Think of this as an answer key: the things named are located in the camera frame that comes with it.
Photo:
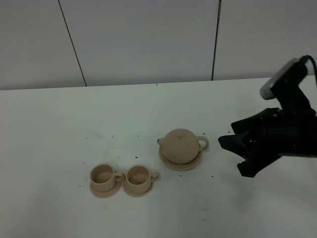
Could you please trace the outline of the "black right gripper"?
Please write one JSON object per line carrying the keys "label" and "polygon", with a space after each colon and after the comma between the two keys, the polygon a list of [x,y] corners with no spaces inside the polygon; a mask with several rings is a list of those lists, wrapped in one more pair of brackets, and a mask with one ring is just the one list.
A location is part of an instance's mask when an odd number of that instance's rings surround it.
{"label": "black right gripper", "polygon": [[[299,85],[274,86],[280,110],[273,109],[264,119],[267,109],[235,121],[231,127],[236,135],[218,139],[222,149],[244,159],[237,164],[241,176],[255,177],[282,156],[317,156],[317,113]],[[260,130],[255,139],[245,132],[256,128]]]}

